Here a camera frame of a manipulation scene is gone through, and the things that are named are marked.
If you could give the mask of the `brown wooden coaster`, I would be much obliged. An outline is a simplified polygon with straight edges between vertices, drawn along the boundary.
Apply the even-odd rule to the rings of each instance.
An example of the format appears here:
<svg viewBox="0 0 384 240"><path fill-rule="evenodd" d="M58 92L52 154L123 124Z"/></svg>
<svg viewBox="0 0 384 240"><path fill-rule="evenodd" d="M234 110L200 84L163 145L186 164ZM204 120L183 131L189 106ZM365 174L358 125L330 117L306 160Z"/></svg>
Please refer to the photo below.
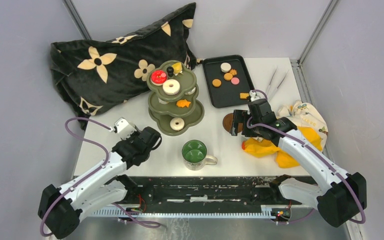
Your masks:
<svg viewBox="0 0 384 240"><path fill-rule="evenodd" d="M223 120L222 120L222 125L223 125L223 128L229 133L230 130L231 130L231 127L232 127L232 124L233 124L233 117L234 117L234 114L233 113L229 113L227 115L224 116ZM238 130L237 132L238 133L241 133L243 131L243 123L239 123L238 124Z"/></svg>

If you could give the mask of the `metal serving tongs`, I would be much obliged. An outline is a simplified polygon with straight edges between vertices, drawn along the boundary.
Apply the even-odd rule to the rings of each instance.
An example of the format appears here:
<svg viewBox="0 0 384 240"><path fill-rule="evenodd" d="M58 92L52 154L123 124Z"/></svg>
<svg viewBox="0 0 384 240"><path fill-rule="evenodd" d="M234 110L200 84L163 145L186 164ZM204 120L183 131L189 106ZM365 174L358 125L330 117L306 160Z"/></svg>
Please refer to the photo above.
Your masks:
<svg viewBox="0 0 384 240"><path fill-rule="evenodd" d="M270 76L270 79L268 81L267 88L266 88L266 94L267 94L268 100L271 100L275 96L277 91L285 82L289 72L290 72L289 68L283 69L283 68L280 68L279 66L276 66L274 68L274 71Z"/></svg>

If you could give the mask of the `white glazed donut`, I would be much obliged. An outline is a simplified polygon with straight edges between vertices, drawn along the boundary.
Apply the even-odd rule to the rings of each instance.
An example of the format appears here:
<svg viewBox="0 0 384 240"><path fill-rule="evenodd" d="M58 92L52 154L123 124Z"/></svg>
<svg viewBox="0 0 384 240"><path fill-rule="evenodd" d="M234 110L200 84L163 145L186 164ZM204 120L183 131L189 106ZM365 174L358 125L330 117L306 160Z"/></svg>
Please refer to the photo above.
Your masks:
<svg viewBox="0 0 384 240"><path fill-rule="evenodd" d="M181 131L185 127L185 121L180 117L172 118L169 123L173 131Z"/></svg>

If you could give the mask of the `green three-tier serving stand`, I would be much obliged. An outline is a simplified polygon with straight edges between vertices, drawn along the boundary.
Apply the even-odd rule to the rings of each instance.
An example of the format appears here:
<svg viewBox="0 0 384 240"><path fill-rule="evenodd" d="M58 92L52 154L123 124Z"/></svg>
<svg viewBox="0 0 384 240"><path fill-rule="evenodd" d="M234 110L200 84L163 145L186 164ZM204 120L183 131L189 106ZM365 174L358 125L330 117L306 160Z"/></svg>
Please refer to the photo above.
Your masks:
<svg viewBox="0 0 384 240"><path fill-rule="evenodd" d="M205 110L202 103L197 100L199 87L197 85L196 75L188 69L182 62L182 73L174 75L172 65L178 63L177 60L169 60L152 70L146 79L147 86L151 90L148 97L148 113L156 122L159 130L167 136L178 136L185 133L190 127L195 126L204 118ZM167 73L167 80L175 79L180 83L180 91L176 95L167 95L164 93L162 85L156 86L151 83L151 74L156 70L163 70ZM194 94L185 95L194 87ZM190 107L179 108L176 102L186 99L191 102ZM174 131L170 128L170 121L173 118L182 118L185 126L180 131Z"/></svg>

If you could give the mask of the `green enamel mug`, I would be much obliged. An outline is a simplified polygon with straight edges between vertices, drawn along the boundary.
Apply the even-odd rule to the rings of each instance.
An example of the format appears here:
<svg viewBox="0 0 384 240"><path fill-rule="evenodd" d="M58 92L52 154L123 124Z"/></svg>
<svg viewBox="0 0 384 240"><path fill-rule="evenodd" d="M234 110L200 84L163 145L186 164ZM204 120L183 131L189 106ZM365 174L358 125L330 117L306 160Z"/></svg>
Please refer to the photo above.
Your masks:
<svg viewBox="0 0 384 240"><path fill-rule="evenodd" d="M208 154L206 145L200 140L189 140L182 149L184 165L192 171L199 171L206 165L217 165L218 158Z"/></svg>

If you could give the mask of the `orange fish biscuit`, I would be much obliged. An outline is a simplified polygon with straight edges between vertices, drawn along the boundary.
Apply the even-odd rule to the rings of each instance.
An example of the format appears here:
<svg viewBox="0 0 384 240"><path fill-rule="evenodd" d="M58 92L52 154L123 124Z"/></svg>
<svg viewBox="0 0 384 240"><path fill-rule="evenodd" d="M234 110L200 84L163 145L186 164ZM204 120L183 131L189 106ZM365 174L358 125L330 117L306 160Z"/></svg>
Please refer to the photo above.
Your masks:
<svg viewBox="0 0 384 240"><path fill-rule="evenodd" d="M178 101L176 102L176 106L177 106L178 108L189 108L190 105L191 105L191 102L188 101L187 99L181 99L181 100L178 100Z"/></svg>

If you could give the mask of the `white ring donut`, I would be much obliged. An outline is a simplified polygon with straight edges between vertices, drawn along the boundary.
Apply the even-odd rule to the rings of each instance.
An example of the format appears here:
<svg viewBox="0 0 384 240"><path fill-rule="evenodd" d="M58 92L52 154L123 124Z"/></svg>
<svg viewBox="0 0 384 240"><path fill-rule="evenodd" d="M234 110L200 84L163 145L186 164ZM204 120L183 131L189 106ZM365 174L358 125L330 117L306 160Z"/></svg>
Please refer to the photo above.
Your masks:
<svg viewBox="0 0 384 240"><path fill-rule="evenodd" d="M181 89L180 83L175 79L168 79L162 84L162 90L165 94L173 96L179 93Z"/></svg>

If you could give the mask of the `chocolate striped white donut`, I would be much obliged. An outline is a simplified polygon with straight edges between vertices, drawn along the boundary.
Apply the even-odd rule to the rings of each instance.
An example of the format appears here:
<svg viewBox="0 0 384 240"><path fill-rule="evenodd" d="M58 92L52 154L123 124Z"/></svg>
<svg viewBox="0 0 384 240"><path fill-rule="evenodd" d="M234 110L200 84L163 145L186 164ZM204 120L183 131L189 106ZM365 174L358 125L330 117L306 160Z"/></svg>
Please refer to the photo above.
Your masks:
<svg viewBox="0 0 384 240"><path fill-rule="evenodd" d="M189 95L194 94L194 93L196 92L196 89L197 89L197 87L194 87L192 90L186 92L185 95L188 95L188 96L189 96Z"/></svg>

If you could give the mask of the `red flower donut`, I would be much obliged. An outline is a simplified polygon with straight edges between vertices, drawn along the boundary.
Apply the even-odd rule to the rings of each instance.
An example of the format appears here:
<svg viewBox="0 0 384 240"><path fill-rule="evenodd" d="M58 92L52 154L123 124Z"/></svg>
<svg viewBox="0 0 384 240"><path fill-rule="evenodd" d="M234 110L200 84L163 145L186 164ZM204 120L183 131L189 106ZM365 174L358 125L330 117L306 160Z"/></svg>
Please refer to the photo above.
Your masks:
<svg viewBox="0 0 384 240"><path fill-rule="evenodd" d="M156 70L150 76L150 82L155 86L163 85L167 79L167 73L163 70Z"/></svg>

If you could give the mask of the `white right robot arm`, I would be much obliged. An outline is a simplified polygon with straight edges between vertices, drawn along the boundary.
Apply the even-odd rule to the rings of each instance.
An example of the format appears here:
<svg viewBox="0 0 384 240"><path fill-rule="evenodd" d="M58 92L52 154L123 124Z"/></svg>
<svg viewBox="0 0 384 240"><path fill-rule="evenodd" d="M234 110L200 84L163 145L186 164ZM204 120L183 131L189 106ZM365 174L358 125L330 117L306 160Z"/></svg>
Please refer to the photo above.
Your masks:
<svg viewBox="0 0 384 240"><path fill-rule="evenodd" d="M250 101L247 106L247 110L233 111L230 134L237 136L239 124L243 124L244 137L271 142L294 158L316 182L309 184L282 175L270 184L268 196L273 203L293 200L307 205L335 228L348 221L366 222L367 180L362 174L350 174L333 163L290 119L277 118L266 99Z"/></svg>

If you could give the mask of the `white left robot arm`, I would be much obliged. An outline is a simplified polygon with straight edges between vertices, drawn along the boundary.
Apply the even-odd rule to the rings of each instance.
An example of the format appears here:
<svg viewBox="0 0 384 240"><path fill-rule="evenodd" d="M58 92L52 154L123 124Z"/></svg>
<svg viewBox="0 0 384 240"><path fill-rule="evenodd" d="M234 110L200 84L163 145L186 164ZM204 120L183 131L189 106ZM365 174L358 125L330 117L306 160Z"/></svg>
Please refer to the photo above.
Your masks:
<svg viewBox="0 0 384 240"><path fill-rule="evenodd" d="M63 239L95 211L120 201L134 202L138 191L125 172L147 161L161 141L161 134L152 127L133 128L111 150L106 149L104 160L91 169L59 187L47 186L38 208L41 235Z"/></svg>

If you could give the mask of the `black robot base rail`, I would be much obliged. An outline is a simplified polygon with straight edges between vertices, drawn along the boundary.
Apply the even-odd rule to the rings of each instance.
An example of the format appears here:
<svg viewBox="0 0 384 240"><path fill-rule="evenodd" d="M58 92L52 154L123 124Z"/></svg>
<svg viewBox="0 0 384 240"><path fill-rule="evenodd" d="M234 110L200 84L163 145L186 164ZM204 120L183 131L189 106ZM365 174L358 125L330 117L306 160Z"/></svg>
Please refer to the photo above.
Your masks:
<svg viewBox="0 0 384 240"><path fill-rule="evenodd" d="M122 207L140 207L146 214L259 213L262 206L297 204L275 194L268 176L119 178L127 184Z"/></svg>

